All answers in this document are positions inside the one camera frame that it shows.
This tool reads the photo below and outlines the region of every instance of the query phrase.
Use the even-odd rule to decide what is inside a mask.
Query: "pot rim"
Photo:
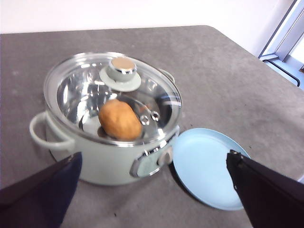
[[[91,54],[109,54],[109,55],[118,55],[118,56],[126,56],[122,53],[118,53],[118,52],[83,52],[83,53],[79,53],[79,54],[75,54],[75,55],[72,55],[68,58],[66,58],[65,60],[63,61],[60,61],[59,63],[57,63],[56,65],[54,65],[50,70],[49,72],[47,73],[47,76],[45,78],[45,81],[44,81],[44,86],[43,86],[43,94],[44,94],[44,99],[45,99],[45,103],[46,103],[46,109],[49,113],[51,113],[51,116],[53,118],[55,118],[59,124],[62,124],[63,126],[65,126],[69,131],[77,134],[78,136],[80,137],[83,137],[85,139],[88,139],[90,141],[93,141],[93,142],[96,142],[96,143],[102,143],[102,144],[106,144],[106,145],[116,145],[118,147],[134,147],[134,146],[138,146],[138,145],[145,145],[145,144],[148,144],[148,143],[155,143],[157,141],[161,141],[163,139],[165,139],[166,137],[168,137],[168,135],[172,135],[174,134],[176,131],[176,126],[178,126],[178,122],[179,122],[179,119],[181,117],[181,108],[182,108],[182,99],[181,99],[181,94],[178,90],[178,88],[176,87],[176,85],[174,83],[172,83],[171,79],[165,75],[162,71],[160,71],[158,68],[140,60],[140,59],[137,59],[137,58],[134,58],[134,59],[137,59],[149,66],[151,66],[152,68],[154,68],[155,70],[157,70],[161,75],[163,75],[165,78],[167,78],[171,85],[175,88],[175,90],[177,91],[178,93],[178,96],[180,98],[180,111],[177,113],[177,117],[174,121],[174,126],[172,127],[171,130],[169,130],[166,134],[164,134],[163,136],[159,136],[159,137],[156,137],[156,138],[153,138],[153,139],[148,139],[148,140],[137,140],[137,141],[118,141],[118,140],[108,140],[108,139],[105,139],[105,138],[102,138],[102,137],[94,137],[92,135],[90,135],[89,133],[86,133],[86,132],[83,132],[81,131],[80,129],[76,128],[76,126],[74,124],[72,124],[64,115],[62,112],[59,113],[60,116],[58,116],[58,114],[55,112],[55,110],[50,106],[50,104],[48,103],[48,100],[47,100],[47,97],[48,95],[46,94],[46,90],[47,90],[47,84],[48,84],[48,80],[51,78],[51,74],[52,72],[58,67],[60,66],[61,64],[73,59],[73,58],[76,58],[76,57],[80,57],[80,56],[85,56],[85,55],[91,55]]]

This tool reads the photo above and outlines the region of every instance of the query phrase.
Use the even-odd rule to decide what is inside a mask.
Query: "pot side handle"
[[[63,142],[47,142],[46,140],[41,139],[35,133],[35,127],[37,124],[41,122],[46,122],[62,140]],[[72,151],[75,147],[75,140],[66,136],[60,129],[58,129],[51,121],[48,120],[48,114],[46,112],[42,112],[37,114],[29,124],[29,132],[32,136],[32,139],[41,147],[54,150],[54,151]]]
[[[160,68],[159,68],[159,71],[161,71],[167,78],[169,78],[170,81],[173,82],[173,84],[175,84],[175,79],[172,76],[172,74],[170,74],[168,71],[160,69]]]

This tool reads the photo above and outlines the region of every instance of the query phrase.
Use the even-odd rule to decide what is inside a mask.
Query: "pot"
[[[82,53],[49,72],[44,97],[46,110],[31,120],[30,134],[57,161],[81,151],[81,179],[126,184],[171,163],[181,96],[168,72],[120,53]],[[137,115],[142,124],[137,139],[120,141],[103,130],[99,109],[111,99],[128,103]],[[46,140],[35,133],[43,122]]]

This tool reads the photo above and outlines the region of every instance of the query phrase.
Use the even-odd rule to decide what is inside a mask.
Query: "plate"
[[[240,210],[243,205],[226,167],[230,149],[249,157],[228,136],[207,128],[194,128],[176,139],[173,163],[183,185],[198,200],[222,210]]]

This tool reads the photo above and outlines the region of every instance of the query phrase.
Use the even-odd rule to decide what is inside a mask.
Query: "countertop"
[[[181,131],[219,131],[275,171],[296,180],[304,173],[304,92],[214,28],[46,32],[1,35],[2,188],[54,163],[29,135],[31,118],[45,110],[47,72],[70,55],[105,51],[174,75]],[[118,187],[80,180],[61,227],[251,226],[244,210],[215,209],[187,194],[171,165]]]

